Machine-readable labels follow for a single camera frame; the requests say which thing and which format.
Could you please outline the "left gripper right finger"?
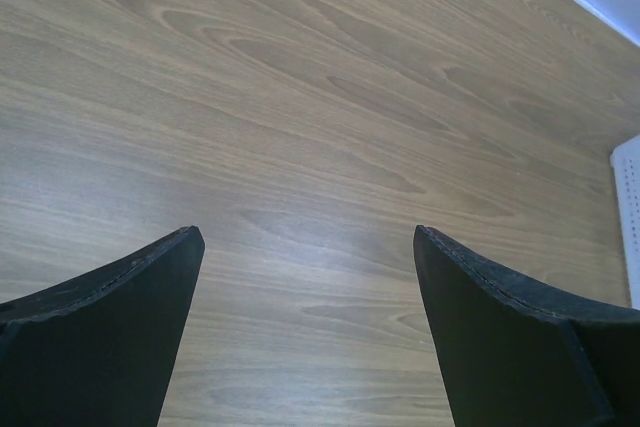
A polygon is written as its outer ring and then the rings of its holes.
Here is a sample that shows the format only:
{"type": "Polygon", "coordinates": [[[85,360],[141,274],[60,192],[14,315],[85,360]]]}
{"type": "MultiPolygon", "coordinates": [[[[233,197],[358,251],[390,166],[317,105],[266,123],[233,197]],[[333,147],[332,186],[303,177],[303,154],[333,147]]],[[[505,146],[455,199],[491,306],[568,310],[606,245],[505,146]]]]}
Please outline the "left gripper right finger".
{"type": "Polygon", "coordinates": [[[413,239],[458,426],[635,426],[639,313],[540,282],[432,227],[413,239]]]}

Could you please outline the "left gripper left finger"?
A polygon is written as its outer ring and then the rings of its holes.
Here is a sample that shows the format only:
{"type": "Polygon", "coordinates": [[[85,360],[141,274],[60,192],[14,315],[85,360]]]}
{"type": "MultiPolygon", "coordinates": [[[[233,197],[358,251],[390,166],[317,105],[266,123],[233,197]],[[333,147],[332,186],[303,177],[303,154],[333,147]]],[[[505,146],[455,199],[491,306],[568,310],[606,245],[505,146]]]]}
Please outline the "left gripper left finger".
{"type": "Polygon", "coordinates": [[[182,227],[2,303],[2,425],[157,425],[204,251],[182,227]]]}

